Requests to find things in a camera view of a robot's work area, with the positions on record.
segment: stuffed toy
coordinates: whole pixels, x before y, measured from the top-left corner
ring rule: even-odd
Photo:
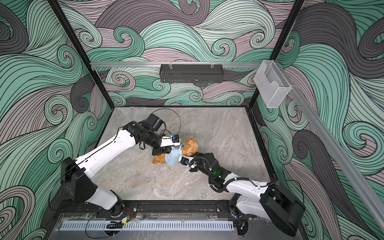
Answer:
[[[198,149],[199,149],[199,145],[198,145],[196,139],[194,139],[193,137],[187,137],[184,140],[184,146],[181,149],[181,151],[182,151],[184,156],[188,156],[189,157],[192,154],[196,153]],[[155,156],[153,158],[153,160],[152,160],[152,163],[153,164],[158,164],[158,163],[165,164],[166,163],[165,157],[166,157],[165,154],[161,154],[159,156]]]

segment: white robotic arm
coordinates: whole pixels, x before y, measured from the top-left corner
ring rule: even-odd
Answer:
[[[171,162],[178,161],[190,167],[190,172],[201,171],[208,175],[208,183],[216,192],[235,193],[229,202],[231,213],[238,218],[256,215],[270,219],[280,230],[296,234],[305,207],[288,189],[274,182],[257,182],[240,177],[222,167],[212,153],[196,153],[191,157],[181,155],[178,135],[164,137],[156,134],[163,124],[151,114],[139,123],[133,121],[125,125],[117,135],[91,152],[76,158],[65,159],[61,164],[62,185],[71,195],[74,203],[89,202],[108,210],[111,216],[120,216],[123,201],[112,190],[98,187],[90,180],[98,170],[124,150],[141,143],[151,146],[152,154],[169,154]]]

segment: aluminum rail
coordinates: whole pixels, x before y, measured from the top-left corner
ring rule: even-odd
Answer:
[[[92,68],[159,68],[162,64],[221,64],[223,68],[259,68],[261,62],[246,63],[246,62],[141,62],[141,61],[97,61],[90,62]]]

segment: wall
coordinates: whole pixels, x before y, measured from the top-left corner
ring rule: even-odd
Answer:
[[[0,238],[42,239],[60,162],[95,147],[111,110],[46,0],[2,0],[0,16]]]
[[[384,196],[384,2],[326,0],[302,9],[279,54],[294,85],[373,189]],[[260,131],[280,179],[305,192],[310,239],[384,239],[368,210],[290,96],[258,98]],[[301,197],[298,186],[288,182]]]
[[[91,61],[269,59],[294,0],[60,0]],[[159,68],[99,68],[115,105],[248,105],[254,69],[224,83],[161,83]]]

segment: red wire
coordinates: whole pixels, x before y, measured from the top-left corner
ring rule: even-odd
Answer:
[[[130,218],[132,218],[133,214],[132,214],[131,210],[130,209],[124,209],[124,210],[128,210],[131,213],[131,217]]]

